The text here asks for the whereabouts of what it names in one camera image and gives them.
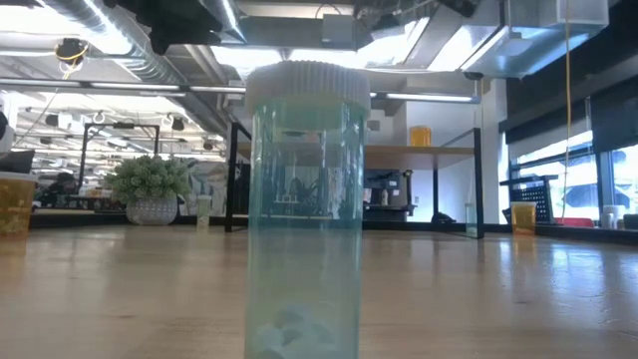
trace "ductwork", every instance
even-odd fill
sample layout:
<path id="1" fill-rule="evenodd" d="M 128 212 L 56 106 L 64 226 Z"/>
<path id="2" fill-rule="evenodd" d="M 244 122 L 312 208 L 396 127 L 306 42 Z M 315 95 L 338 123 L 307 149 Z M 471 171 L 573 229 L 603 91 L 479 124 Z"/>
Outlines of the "ductwork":
<path id="1" fill-rule="evenodd" d="M 69 21 L 83 25 L 91 43 L 107 54 L 130 55 L 135 60 L 118 63 L 141 81 L 154 84 L 183 84 L 185 78 L 168 60 L 151 51 L 146 33 L 122 10 L 112 10 L 97 0 L 41 0 Z M 205 131 L 225 135 L 222 113 L 207 105 L 198 95 L 172 99 L 190 112 Z"/>

